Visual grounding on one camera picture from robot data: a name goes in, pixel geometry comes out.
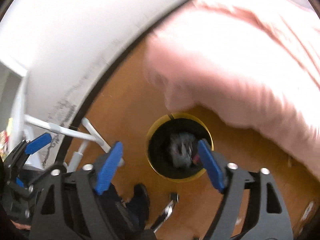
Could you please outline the chrome chair base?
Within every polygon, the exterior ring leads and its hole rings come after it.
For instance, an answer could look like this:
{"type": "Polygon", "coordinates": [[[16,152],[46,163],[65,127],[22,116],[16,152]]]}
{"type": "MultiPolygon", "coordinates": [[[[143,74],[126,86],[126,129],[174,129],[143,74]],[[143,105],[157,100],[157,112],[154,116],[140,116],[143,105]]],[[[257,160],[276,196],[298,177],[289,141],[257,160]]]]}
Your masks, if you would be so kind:
{"type": "Polygon", "coordinates": [[[169,219],[169,217],[172,215],[173,210],[175,206],[179,202],[179,194],[176,192],[170,193],[170,201],[169,203],[165,206],[165,208],[162,210],[161,214],[157,217],[155,222],[151,226],[151,230],[156,233],[160,227],[164,224],[165,221],[169,219]]]}

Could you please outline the pink bed blanket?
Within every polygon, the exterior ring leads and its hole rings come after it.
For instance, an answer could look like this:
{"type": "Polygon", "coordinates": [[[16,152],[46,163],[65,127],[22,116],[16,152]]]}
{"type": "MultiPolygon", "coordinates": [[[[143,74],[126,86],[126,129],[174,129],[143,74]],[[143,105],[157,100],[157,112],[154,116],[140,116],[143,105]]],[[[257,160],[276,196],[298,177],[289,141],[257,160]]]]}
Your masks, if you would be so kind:
{"type": "Polygon", "coordinates": [[[147,38],[170,111],[203,105],[319,176],[319,17],[291,0],[191,0],[147,38]]]}

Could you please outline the trash inside bin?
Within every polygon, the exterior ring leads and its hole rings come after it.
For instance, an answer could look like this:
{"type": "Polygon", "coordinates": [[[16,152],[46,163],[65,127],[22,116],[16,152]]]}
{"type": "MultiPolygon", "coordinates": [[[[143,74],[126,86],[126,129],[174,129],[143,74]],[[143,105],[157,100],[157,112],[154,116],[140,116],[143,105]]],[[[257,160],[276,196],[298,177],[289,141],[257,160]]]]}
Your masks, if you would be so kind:
{"type": "Polygon", "coordinates": [[[174,168],[192,168],[199,163],[198,140],[190,133],[174,133],[170,136],[169,153],[174,168]]]}

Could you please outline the black round trash bin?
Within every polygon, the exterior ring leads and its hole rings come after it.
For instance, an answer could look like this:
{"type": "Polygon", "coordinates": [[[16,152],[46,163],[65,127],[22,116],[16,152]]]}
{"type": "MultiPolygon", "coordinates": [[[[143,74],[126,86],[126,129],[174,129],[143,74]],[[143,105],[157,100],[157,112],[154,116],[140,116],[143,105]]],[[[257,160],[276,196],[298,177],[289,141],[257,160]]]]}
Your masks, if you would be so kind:
{"type": "Polygon", "coordinates": [[[197,117],[172,113],[159,118],[147,133],[147,159],[162,178],[181,183],[205,173],[198,154],[198,142],[206,139],[214,148],[208,128],[197,117]]]}

